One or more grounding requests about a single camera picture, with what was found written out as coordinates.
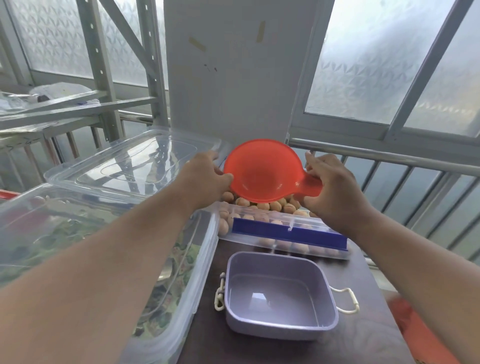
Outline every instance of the dark wooden table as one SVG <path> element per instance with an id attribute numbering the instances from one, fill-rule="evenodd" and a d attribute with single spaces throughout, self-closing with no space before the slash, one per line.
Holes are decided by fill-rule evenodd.
<path id="1" fill-rule="evenodd" d="M 267 251 L 220 240 L 205 288 L 185 341 L 179 364 L 413 364 L 408 346 L 387 307 L 375 279 L 356 247 L 350 261 L 315 258 L 329 284 L 350 287 L 360 304 L 355 315 L 339 313 L 335 329 L 313 342 L 263 339 L 229 329 L 225 312 L 214 309 L 220 273 L 239 251 Z M 334 293 L 337 306 L 351 310 L 348 293 Z"/>

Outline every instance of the hand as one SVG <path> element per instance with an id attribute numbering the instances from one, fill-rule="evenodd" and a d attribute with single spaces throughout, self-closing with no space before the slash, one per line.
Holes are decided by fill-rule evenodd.
<path id="1" fill-rule="evenodd" d="M 233 174 L 223 172 L 213 164 L 218 153 L 209 150 L 198 153 L 181 169 L 172 186 L 178 188 L 183 201 L 193 210 L 210 206 L 220 200 L 223 192 L 228 191 Z"/>
<path id="2" fill-rule="evenodd" d="M 355 177 L 333 154 L 315 158 L 305 153 L 307 171 L 324 185 L 317 197 L 295 196 L 302 206 L 333 230 L 352 238 L 356 229 L 379 214 L 362 193 Z"/>

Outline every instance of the scoop handle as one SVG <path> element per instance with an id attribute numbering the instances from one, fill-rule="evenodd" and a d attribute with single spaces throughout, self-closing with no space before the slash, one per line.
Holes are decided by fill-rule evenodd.
<path id="1" fill-rule="evenodd" d="M 323 189 L 323 183 L 320 179 L 315 178 L 305 172 L 305 176 L 297 187 L 297 193 L 305 196 L 318 196 Z"/>

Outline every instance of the red plastic scoop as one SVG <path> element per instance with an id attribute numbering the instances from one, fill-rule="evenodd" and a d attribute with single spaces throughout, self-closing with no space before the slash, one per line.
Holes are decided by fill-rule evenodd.
<path id="1" fill-rule="evenodd" d="M 233 174 L 231 189 L 256 203 L 279 200 L 288 194 L 318 196 L 322 182 L 310 176 L 289 146 L 271 139 L 250 140 L 236 147 L 224 165 Z"/>

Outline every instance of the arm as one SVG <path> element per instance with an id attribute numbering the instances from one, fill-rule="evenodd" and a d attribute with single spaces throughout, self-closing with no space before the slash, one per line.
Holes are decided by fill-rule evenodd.
<path id="1" fill-rule="evenodd" d="M 1 362 L 116 363 L 185 222 L 232 181 L 214 156 L 196 155 L 170 186 L 3 288 Z"/>
<path id="2" fill-rule="evenodd" d="M 480 363 L 480 267 L 374 209 L 335 156 L 306 156 L 324 189 L 303 205 L 357 243 L 460 362 Z"/>

